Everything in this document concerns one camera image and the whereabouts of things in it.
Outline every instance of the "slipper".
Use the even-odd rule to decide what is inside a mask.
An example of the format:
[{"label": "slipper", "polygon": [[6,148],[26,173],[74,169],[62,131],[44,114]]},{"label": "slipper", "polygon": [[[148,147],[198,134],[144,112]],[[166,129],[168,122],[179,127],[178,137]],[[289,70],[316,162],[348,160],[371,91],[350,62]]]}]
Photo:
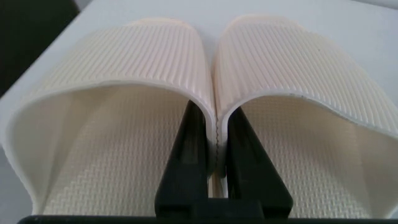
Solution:
[{"label": "slipper", "polygon": [[336,44],[284,18],[243,16],[223,33],[213,70],[220,173],[241,106],[293,197],[291,217],[396,210],[398,109]]},{"label": "slipper", "polygon": [[154,215],[189,100],[215,149],[213,85],[189,25],[143,19],[79,41],[16,103],[2,130],[32,213]]}]

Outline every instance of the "textured insole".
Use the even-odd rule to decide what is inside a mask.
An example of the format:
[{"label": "textured insole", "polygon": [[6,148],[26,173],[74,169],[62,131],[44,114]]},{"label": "textured insole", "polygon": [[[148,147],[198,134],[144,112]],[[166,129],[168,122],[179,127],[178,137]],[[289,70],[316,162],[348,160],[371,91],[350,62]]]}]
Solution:
[{"label": "textured insole", "polygon": [[370,216],[359,127],[300,98],[265,96],[243,110],[294,199],[291,217]]},{"label": "textured insole", "polygon": [[74,94],[69,109],[85,112],[64,127],[44,214],[155,215],[155,193],[188,100],[129,85]]}]

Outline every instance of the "white table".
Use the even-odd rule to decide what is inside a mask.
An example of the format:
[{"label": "white table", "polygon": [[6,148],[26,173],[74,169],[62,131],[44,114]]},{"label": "white table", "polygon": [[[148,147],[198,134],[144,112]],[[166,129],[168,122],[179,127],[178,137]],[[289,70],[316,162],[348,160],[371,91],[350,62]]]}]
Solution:
[{"label": "white table", "polygon": [[242,14],[285,16],[338,43],[398,105],[398,11],[329,0],[94,0],[0,99],[0,118],[13,102],[84,35],[145,17],[172,17],[195,27],[209,62],[229,21]]}]

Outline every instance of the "black plastic holder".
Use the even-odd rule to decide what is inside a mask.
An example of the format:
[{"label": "black plastic holder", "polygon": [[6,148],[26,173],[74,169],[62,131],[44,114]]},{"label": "black plastic holder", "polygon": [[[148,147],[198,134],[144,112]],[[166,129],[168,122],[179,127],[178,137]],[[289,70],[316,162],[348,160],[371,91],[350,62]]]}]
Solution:
[{"label": "black plastic holder", "polygon": [[207,141],[203,113],[189,101],[156,193],[156,218],[34,215],[19,223],[398,223],[287,218],[292,197],[241,108],[228,123],[229,198],[208,198]]}]

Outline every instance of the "ribbed strap texture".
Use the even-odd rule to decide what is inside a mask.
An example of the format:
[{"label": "ribbed strap texture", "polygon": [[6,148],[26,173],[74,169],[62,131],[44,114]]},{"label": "ribbed strap texture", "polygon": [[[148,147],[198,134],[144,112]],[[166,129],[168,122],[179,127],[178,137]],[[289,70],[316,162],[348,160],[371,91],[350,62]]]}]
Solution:
[{"label": "ribbed strap texture", "polygon": [[[145,84],[177,91],[213,119],[210,71],[197,32],[179,21],[149,20],[97,31],[79,41],[24,101],[101,85]],[[207,127],[215,144],[215,127]]]},{"label": "ribbed strap texture", "polygon": [[268,17],[231,26],[216,56],[220,144],[226,141],[226,114],[260,95],[304,97],[355,123],[398,134],[397,108],[333,42],[293,23],[280,26]]}]

